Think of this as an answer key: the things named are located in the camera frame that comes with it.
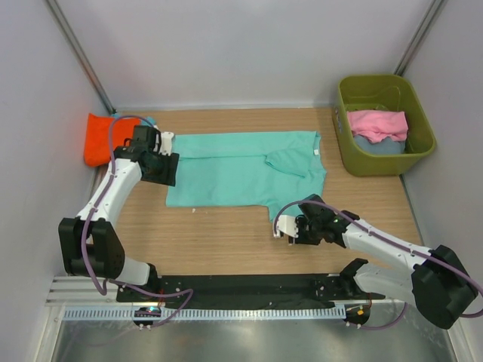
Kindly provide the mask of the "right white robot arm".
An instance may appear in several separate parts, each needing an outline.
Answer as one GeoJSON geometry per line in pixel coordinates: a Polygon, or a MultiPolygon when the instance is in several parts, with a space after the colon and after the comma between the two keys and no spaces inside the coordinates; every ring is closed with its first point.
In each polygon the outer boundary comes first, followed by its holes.
{"type": "Polygon", "coordinates": [[[339,211],[318,195],[294,205],[298,216],[278,212],[273,234],[288,236],[291,244],[318,245],[321,241],[347,250],[366,253],[386,263],[381,268],[366,259],[355,259],[340,273],[343,295],[356,299],[361,294],[379,294],[415,307],[431,324],[450,329],[459,318],[479,318],[481,311],[467,308],[482,294],[456,253],[440,245],[429,249],[403,241],[373,227],[359,215],[339,211]]]}

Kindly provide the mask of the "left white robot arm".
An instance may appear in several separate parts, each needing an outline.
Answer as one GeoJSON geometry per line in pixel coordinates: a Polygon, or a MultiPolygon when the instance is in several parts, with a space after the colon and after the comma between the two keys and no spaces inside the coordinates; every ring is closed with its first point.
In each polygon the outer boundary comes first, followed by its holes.
{"type": "Polygon", "coordinates": [[[58,226],[66,272],[89,277],[101,294],[106,283],[133,287],[145,302],[160,292],[155,266],[125,253],[115,225],[129,194],[140,181],[174,186],[179,154],[173,151],[174,133],[137,125],[120,146],[110,145],[107,172],[90,201],[74,218],[58,226]]]}

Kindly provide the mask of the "teal t shirt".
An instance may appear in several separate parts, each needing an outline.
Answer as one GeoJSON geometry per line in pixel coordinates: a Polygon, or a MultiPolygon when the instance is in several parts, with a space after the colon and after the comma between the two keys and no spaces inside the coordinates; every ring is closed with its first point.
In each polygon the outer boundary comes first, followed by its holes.
{"type": "Polygon", "coordinates": [[[178,135],[176,185],[169,207],[263,206],[296,216],[292,201],[323,191],[325,170],[317,131],[178,135]]]}

